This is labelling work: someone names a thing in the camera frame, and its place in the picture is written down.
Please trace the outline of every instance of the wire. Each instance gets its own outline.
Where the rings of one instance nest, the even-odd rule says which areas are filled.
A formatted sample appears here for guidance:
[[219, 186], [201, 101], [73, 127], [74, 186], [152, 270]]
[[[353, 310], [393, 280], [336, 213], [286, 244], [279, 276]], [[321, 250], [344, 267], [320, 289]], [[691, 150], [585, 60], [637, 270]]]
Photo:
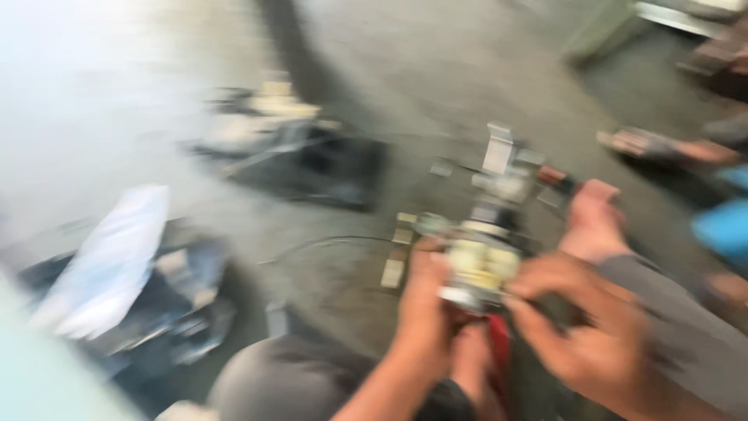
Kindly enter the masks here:
[[330, 237], [323, 237], [323, 238], [319, 238], [319, 239], [316, 239], [316, 240], [305, 241], [305, 242], [300, 243], [300, 244], [298, 244], [296, 246], [293, 246], [293, 247], [291, 247], [289, 249], [286, 249], [283, 252], [278, 253], [274, 258], [271, 258], [270, 260], [261, 261], [261, 262], [258, 262], [257, 264], [278, 263], [278, 262], [284, 260], [285, 258], [288, 258], [288, 256], [292, 255], [295, 252], [301, 251], [301, 250], [306, 249], [308, 247], [315, 246], [317, 244], [324, 243], [326, 241], [331, 241], [331, 240], [356, 240], [356, 239], [387, 241], [388, 243], [392, 242], [392, 239], [390, 239], [390, 238], [369, 237], [369, 236], [366, 236], [366, 235], [333, 235], [333, 236], [330, 236]]

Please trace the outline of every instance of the plastic bag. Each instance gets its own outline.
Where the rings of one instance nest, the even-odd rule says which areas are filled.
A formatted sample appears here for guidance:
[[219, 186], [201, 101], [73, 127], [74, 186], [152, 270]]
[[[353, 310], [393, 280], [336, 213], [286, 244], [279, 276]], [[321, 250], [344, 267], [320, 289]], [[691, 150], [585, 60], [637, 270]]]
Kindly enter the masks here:
[[127, 190], [93, 230], [31, 319], [74, 339], [117, 326], [153, 269], [168, 212], [168, 187]]

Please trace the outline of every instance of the concrete floor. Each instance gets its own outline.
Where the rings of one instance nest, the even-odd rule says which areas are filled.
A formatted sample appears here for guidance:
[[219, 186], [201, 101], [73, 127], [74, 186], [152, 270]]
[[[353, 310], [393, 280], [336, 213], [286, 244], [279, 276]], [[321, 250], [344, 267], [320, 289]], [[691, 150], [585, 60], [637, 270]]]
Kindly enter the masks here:
[[[314, 78], [295, 72], [300, 91], [355, 133], [391, 145], [373, 213], [282, 202], [222, 181], [180, 151], [181, 141], [209, 123], [202, 101], [214, 88], [257, 87], [264, 70], [293, 62], [294, 51], [309, 52], [293, 42], [272, 51], [285, 41], [266, 37], [267, 1], [9, 4], [0, 16], [0, 198], [13, 259], [21, 265], [72, 249], [123, 189], [169, 184], [171, 215], [225, 235], [267, 297], [290, 300], [327, 334], [380, 354], [398, 300], [378, 287], [389, 245], [346, 243], [299, 253], [282, 267], [252, 264], [328, 235], [390, 237], [398, 211], [464, 217], [468, 175], [437, 185], [428, 168], [436, 156], [478, 167], [485, 124], [499, 120], [554, 165], [620, 187], [631, 234], [655, 261], [679, 270], [718, 267], [691, 237], [698, 207], [595, 143], [597, 131], [619, 124], [690, 135], [717, 114], [674, 70], [695, 41], [653, 28], [576, 73], [557, 51], [589, 3], [299, 2], [309, 60], [323, 64], [308, 70], [318, 72]], [[277, 40], [288, 22], [276, 18], [269, 25]], [[530, 230], [551, 248], [562, 222], [532, 206]], [[246, 329], [242, 342], [264, 334], [257, 323]]]

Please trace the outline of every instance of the gray pants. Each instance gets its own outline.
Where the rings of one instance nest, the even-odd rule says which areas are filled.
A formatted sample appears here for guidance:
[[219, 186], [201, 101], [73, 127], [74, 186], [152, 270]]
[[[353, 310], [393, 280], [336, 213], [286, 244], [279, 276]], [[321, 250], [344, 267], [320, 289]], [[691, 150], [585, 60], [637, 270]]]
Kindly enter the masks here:
[[[748, 338], [702, 307], [694, 294], [648, 262], [622, 255], [603, 276], [637, 294], [652, 321], [656, 362], [665, 375], [738, 419], [748, 419]], [[328, 420], [356, 391], [375, 361], [340, 347], [287, 336], [240, 351], [213, 387], [221, 421]], [[451, 381], [424, 402], [419, 420], [474, 419]]]

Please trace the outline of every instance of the metal device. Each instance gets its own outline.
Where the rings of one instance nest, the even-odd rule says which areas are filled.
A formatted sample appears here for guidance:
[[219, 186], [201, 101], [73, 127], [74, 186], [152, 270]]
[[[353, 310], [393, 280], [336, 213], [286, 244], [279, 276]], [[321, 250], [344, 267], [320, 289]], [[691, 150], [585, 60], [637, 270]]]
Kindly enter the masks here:
[[470, 218], [445, 235], [453, 275], [439, 295], [475, 314], [502, 307], [503, 288], [515, 277], [526, 255], [518, 241], [520, 215], [536, 190], [545, 157], [526, 148], [512, 131], [489, 123], [491, 138], [482, 171], [473, 184], [480, 188]]

